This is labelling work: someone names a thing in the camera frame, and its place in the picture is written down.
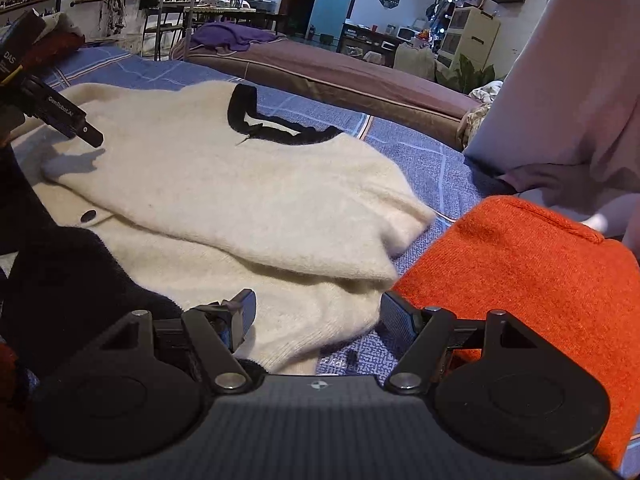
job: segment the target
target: white cabinet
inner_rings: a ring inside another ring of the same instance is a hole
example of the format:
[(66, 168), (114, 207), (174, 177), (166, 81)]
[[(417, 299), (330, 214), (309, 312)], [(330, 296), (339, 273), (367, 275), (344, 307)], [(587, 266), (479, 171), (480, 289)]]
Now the white cabinet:
[(476, 70), (482, 70), (499, 28), (498, 18), (477, 7), (457, 8), (438, 51), (438, 62), (455, 70), (460, 66), (460, 54), (463, 54)]

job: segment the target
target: mattress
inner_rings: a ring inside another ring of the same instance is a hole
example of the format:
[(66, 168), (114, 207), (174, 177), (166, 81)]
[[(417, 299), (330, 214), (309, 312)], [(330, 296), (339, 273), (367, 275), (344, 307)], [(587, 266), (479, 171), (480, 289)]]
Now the mattress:
[[(182, 59), (184, 40), (172, 49)], [(478, 102), (437, 83), (386, 66), (289, 40), (253, 44), (246, 52), (218, 54), (199, 46), (192, 63), (264, 86), (359, 110), (404, 124), (455, 149), (460, 119)]]
[[(180, 61), (143, 60), (116, 47), (84, 48), (61, 63), (47, 78), (61, 90), (81, 82), (124, 88), (178, 90), (206, 80), (240, 81), (209, 68)], [(395, 260), (405, 272), (452, 223), (484, 197), (509, 192), (504, 184), (473, 167), (462, 153), (415, 130), (368, 114), (334, 107), (277, 89), (258, 88), (258, 111), (306, 126), (333, 125), (369, 143), (391, 158), (425, 203), (437, 211), (437, 220)], [(324, 348), (319, 374), (373, 374), (381, 380), (396, 365), (394, 342), (384, 326), (353, 342)], [(640, 422), (620, 472), (625, 478), (640, 474)]]

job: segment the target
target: orange knit fabric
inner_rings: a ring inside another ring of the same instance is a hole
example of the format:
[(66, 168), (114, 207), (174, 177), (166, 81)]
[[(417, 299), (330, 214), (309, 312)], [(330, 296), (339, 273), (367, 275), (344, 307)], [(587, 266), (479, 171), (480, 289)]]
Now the orange knit fabric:
[(462, 319), (507, 310), (582, 366), (611, 401), (595, 453), (620, 466), (640, 412), (640, 269), (622, 244), (495, 196), (450, 227), (394, 290)]

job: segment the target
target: red cloth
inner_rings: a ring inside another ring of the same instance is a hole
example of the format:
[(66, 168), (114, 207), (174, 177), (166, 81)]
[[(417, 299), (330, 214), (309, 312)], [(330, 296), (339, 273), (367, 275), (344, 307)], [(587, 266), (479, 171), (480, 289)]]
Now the red cloth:
[(417, 308), (442, 306), (459, 318), (507, 310), (582, 366), (611, 401), (595, 454), (620, 466), (640, 411), (640, 269), (626, 247), (496, 196), (453, 224), (394, 290)]
[(15, 391), (15, 354), (0, 343), (0, 478), (20, 480), (46, 458), (25, 414), (11, 405)]
[(84, 36), (53, 30), (37, 41), (20, 62), (26, 72), (41, 72), (70, 56), (84, 45)]

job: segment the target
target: black collar trim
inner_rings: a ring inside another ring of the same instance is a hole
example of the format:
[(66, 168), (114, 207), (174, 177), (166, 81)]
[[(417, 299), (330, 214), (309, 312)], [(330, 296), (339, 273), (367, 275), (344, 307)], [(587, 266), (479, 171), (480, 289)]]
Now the black collar trim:
[[(229, 101), (227, 120), (229, 121), (229, 126), (239, 134), (246, 135), (248, 139), (270, 140), (278, 144), (303, 146), (331, 140), (340, 133), (340, 130), (335, 126), (329, 126), (326, 130), (319, 132), (311, 126), (301, 126), (300, 124), (291, 123), (280, 117), (267, 117), (258, 113), (257, 104), (258, 92), (255, 86), (244, 84), (236, 85)], [(253, 119), (280, 124), (289, 130), (298, 132), (298, 134), (292, 135), (285, 130), (264, 126), (261, 123), (249, 124), (244, 120), (245, 115)]]

